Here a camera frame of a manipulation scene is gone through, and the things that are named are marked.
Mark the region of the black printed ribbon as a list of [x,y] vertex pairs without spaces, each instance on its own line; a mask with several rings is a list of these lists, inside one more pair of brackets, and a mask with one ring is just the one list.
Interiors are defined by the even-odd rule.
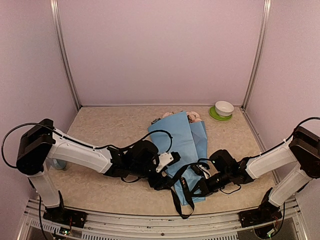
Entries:
[[183,165],[173,176],[157,173],[148,180],[150,187],[154,190],[170,191],[175,210],[184,220],[194,213],[195,202],[205,199],[205,196],[199,196],[199,180],[205,178],[197,175],[191,169],[191,166],[195,164],[203,165],[207,170],[210,169],[205,162],[189,163]]

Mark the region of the blue wrapping paper sheet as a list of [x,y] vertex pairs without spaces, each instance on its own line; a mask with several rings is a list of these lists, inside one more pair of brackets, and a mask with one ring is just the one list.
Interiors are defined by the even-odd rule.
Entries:
[[170,148],[171,152],[178,152],[180,155],[180,160],[167,168],[166,173],[169,176],[173,176],[184,165],[207,158],[208,139],[205,123],[190,123],[185,111],[164,117],[148,127],[149,132],[155,130],[167,131],[172,136],[170,139],[163,132],[150,135],[159,152],[163,153]]

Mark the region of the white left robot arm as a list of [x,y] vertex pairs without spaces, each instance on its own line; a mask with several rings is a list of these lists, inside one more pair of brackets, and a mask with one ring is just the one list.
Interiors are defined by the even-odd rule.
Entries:
[[122,148],[95,146],[63,133],[45,118],[20,138],[16,167],[28,177],[50,214],[63,223],[70,218],[70,211],[48,175],[46,161],[58,170],[72,163],[108,177],[141,179],[160,175],[173,160],[170,151],[160,153],[145,137]]

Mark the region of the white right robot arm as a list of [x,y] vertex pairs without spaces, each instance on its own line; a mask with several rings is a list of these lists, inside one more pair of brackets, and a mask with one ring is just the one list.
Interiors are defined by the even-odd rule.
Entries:
[[320,177],[320,138],[299,126],[288,140],[258,156],[236,161],[226,149],[210,158],[216,174],[198,182],[200,192],[207,196],[233,183],[245,185],[269,172],[279,174],[279,182],[266,195],[266,203],[256,210],[256,218],[266,222],[288,198],[313,179]]

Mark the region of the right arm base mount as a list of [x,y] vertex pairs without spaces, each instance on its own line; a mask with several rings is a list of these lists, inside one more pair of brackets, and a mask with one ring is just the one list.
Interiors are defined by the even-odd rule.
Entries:
[[273,188],[270,188],[265,193],[257,208],[240,211],[238,213],[242,228],[268,223],[283,217],[280,207],[274,206],[269,202],[269,195],[272,189]]

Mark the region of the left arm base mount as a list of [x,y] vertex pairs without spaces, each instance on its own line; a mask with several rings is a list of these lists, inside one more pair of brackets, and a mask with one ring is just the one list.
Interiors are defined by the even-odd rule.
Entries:
[[83,229],[88,214],[84,211],[66,208],[60,191],[58,191],[58,195],[60,200],[59,206],[52,208],[45,207],[43,218],[54,223],[69,226],[70,228]]

